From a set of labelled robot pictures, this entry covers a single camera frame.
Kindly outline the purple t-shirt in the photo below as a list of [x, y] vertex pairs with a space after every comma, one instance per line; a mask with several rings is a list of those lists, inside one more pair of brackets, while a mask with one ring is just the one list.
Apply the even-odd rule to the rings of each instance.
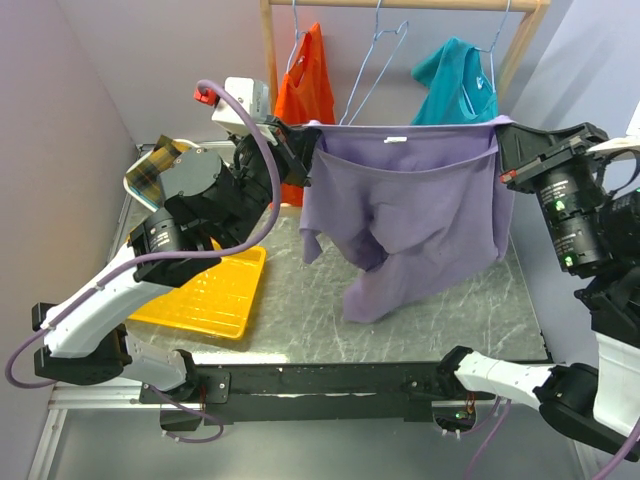
[[514, 195], [496, 131], [509, 122], [320, 126], [299, 232], [306, 263], [327, 237], [360, 270], [346, 320], [375, 322], [504, 258]]

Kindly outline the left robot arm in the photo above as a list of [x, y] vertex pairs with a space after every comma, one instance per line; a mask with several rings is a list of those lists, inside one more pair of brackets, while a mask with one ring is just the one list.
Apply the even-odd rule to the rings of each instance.
[[223, 250], [252, 247], [249, 237], [275, 203], [281, 184], [309, 185], [320, 130], [288, 126], [275, 117], [261, 128], [273, 170], [252, 135], [234, 138], [231, 165], [211, 148], [169, 148], [174, 157], [159, 176], [161, 207], [131, 231], [91, 284], [59, 305], [33, 308], [34, 325], [44, 332], [34, 354], [36, 376], [74, 385], [123, 377], [178, 402], [196, 395], [201, 377], [192, 355], [149, 345], [128, 332], [124, 322], [218, 265]]

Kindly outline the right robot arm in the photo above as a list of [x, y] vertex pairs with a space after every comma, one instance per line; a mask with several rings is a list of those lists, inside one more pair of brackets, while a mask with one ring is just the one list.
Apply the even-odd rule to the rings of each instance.
[[496, 136], [501, 182], [537, 198], [561, 269], [587, 281], [575, 297], [589, 312], [598, 363], [527, 366], [458, 346], [439, 364], [439, 390], [513, 400], [570, 439], [637, 461], [639, 191], [632, 182], [608, 190], [604, 177], [639, 144], [589, 123], [556, 131], [512, 123]]

